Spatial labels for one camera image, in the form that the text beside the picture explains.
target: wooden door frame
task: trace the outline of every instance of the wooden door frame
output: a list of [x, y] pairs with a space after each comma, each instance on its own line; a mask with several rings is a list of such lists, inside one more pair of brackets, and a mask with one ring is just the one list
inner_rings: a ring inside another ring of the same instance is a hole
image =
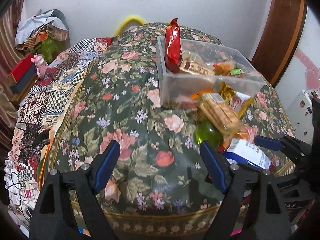
[[272, 86], [281, 79], [297, 49], [307, 13], [304, 0], [272, 0], [252, 65]]

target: gray cloth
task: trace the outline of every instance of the gray cloth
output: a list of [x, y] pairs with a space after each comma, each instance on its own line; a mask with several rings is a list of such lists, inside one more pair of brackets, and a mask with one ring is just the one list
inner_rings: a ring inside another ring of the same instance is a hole
[[64, 24], [64, 26], [67, 28], [67, 31], [69, 31], [69, 26], [67, 24], [67, 21], [66, 21], [66, 18], [64, 16], [63, 12], [58, 9], [53, 9], [53, 10], [49, 10], [49, 11], [53, 11], [52, 17], [59, 18], [62, 21], [62, 23]]
[[18, 24], [18, 30], [14, 45], [17, 46], [19, 44], [23, 44], [30, 38], [34, 30], [48, 23], [52, 23], [52, 25], [56, 28], [67, 31], [67, 28], [65, 27], [63, 22], [57, 17], [52, 17], [52, 13], [53, 10], [45, 14], [40, 14], [37, 17], [31, 17], [25, 21], [20, 21]]

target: gold wrapper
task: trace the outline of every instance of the gold wrapper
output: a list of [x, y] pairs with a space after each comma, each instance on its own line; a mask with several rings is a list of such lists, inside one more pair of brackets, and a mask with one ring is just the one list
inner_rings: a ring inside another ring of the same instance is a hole
[[182, 60], [186, 60], [191, 63], [195, 63], [200, 65], [201, 67], [206, 67], [206, 64], [203, 62], [202, 58], [199, 56], [199, 54], [189, 51], [183, 51], [182, 52]]
[[198, 64], [188, 62], [186, 60], [183, 60], [180, 64], [180, 71], [182, 73], [192, 74], [192, 75], [207, 75], [207, 76], [214, 76], [214, 72], [206, 69], [204, 67], [201, 67]]
[[230, 86], [228, 86], [225, 82], [221, 83], [220, 86], [220, 92], [219, 94], [221, 97], [227, 102], [227, 104], [230, 104], [230, 101], [232, 100], [232, 97], [236, 94], [236, 91], [234, 91]]

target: red snack bag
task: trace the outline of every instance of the red snack bag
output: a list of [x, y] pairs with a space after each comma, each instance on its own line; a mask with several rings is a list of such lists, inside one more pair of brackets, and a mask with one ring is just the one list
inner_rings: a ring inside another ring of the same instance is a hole
[[177, 24], [178, 18], [173, 19], [167, 27], [165, 34], [165, 66], [173, 73], [179, 73], [182, 62], [180, 28]]

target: metal screw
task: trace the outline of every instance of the metal screw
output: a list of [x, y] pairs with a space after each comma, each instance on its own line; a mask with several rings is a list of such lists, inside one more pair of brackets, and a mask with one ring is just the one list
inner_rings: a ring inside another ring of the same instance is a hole
[[81, 169], [83, 169], [84, 171], [86, 171], [89, 168], [90, 168], [90, 164], [88, 164], [88, 163], [84, 163], [81, 165]]
[[264, 175], [268, 176], [268, 175], [270, 175], [271, 172], [270, 172], [269, 170], [264, 169], [264, 170], [262, 171], [262, 173], [263, 173]]
[[237, 164], [232, 163], [232, 164], [230, 165], [230, 168], [231, 168], [232, 170], [236, 171], [236, 170], [239, 169], [239, 166], [238, 166]]
[[52, 169], [52, 170], [50, 171], [50, 174], [51, 174], [51, 175], [56, 175], [57, 173], [58, 173], [57, 169]]

